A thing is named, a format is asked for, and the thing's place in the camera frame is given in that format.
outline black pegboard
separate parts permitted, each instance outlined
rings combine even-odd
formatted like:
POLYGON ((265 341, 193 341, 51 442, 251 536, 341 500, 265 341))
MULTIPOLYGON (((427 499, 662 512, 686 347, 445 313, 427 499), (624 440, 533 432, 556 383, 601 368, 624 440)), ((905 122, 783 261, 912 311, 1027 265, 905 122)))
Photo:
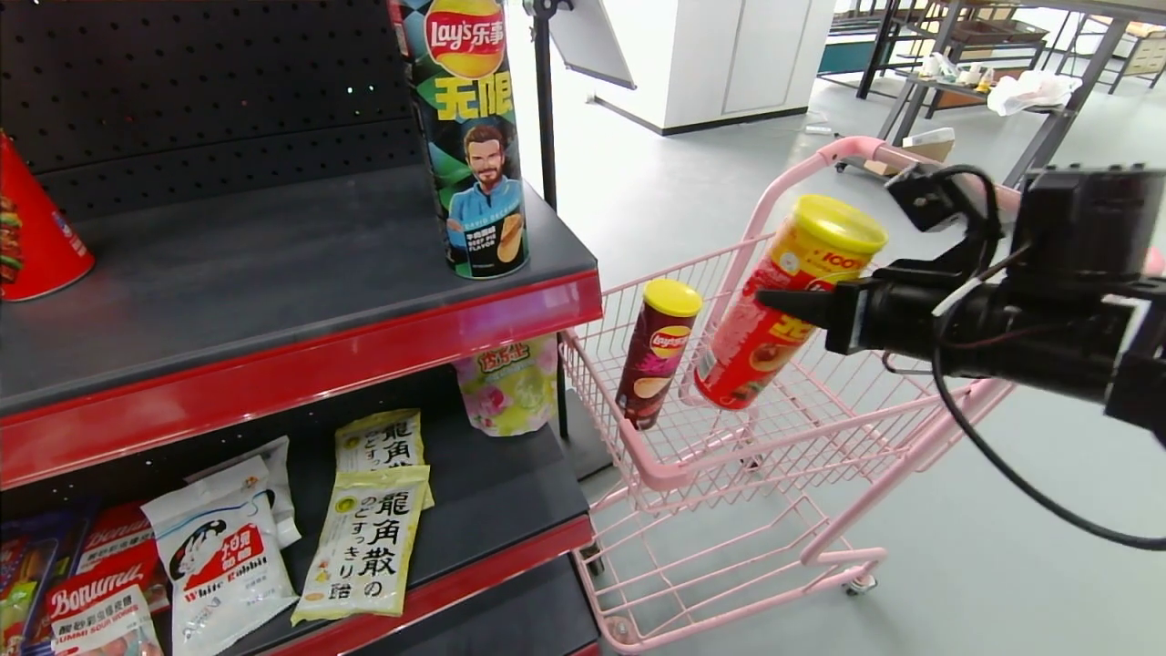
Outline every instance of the black pegboard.
POLYGON ((420 161, 384 0, 0 9, 0 126, 73 220, 420 161))

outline cart handle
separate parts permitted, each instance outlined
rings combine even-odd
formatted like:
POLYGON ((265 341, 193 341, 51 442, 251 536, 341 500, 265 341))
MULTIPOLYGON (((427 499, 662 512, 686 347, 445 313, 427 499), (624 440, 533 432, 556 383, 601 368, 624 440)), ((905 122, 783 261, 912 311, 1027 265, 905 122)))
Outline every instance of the cart handle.
MULTIPOLYGON (((743 240, 753 239, 761 234, 765 223, 770 219, 770 213, 773 212, 773 205, 791 186, 809 177, 815 171, 834 165, 847 157, 862 157, 869 161, 884 162, 899 169, 905 169, 915 163, 943 165, 935 160, 895 148, 874 136, 844 136, 822 146, 809 158, 789 168, 770 183, 761 193, 761 198, 757 200, 753 216, 749 219, 749 226, 745 227, 743 240)), ((983 185, 977 181, 970 188, 981 192, 983 185)), ((1020 192, 1016 189, 997 184, 996 198, 1000 211, 1016 212, 1020 206, 1020 192)))

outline pringles-style canister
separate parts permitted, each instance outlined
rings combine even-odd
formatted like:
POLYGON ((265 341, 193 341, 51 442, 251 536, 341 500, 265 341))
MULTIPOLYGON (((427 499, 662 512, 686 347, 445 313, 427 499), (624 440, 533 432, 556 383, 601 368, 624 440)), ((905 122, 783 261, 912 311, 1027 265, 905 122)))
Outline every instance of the pringles-style canister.
POLYGON ((497 0, 391 0, 445 258, 485 278, 527 262, 506 29, 497 0))
POLYGON ((758 289, 833 289, 858 277, 886 245, 874 219, 827 196, 798 198, 766 256, 717 326, 696 365, 696 389, 714 405, 743 410, 777 378, 814 326, 761 305, 758 289))
POLYGON ((644 285, 616 403, 639 430, 655 425, 703 299, 691 287, 658 277, 644 285))
POLYGON ((0 132, 0 299, 66 287, 93 268, 93 253, 0 132))

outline lay's chip canister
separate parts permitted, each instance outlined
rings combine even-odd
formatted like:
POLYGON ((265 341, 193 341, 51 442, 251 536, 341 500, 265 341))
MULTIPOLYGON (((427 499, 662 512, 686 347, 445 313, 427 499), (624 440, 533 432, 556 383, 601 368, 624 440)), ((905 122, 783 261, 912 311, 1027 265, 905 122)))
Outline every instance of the lay's chip canister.
POLYGON ((388 10, 449 264, 472 278, 512 273, 528 245, 501 3, 391 0, 388 10))

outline cartoon man illustration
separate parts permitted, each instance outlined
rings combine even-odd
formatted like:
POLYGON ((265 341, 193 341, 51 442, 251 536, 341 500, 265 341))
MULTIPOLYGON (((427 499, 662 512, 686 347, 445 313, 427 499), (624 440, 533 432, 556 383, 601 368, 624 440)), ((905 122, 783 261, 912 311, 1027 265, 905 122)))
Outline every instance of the cartoon man illustration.
MULTIPOLYGON (((501 220, 514 213, 522 202, 522 183, 503 172, 506 140, 501 131, 489 124, 476 125, 465 133, 464 147, 465 161, 476 181, 465 191, 454 193, 445 220, 449 244, 458 260, 464 260, 469 249, 466 232, 501 220)), ((501 234, 497 234, 496 242, 500 238, 501 234)))

